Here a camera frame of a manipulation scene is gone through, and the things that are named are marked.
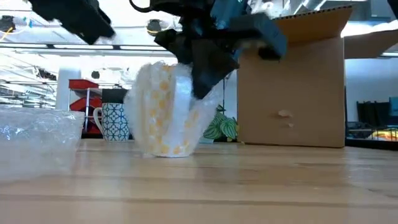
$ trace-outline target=blue patterned mug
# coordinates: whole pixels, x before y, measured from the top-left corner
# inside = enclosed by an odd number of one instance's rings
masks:
[[[102,124],[98,112],[102,114]],[[107,141],[127,141],[130,130],[122,103],[103,103],[102,108],[95,108],[94,121]]]

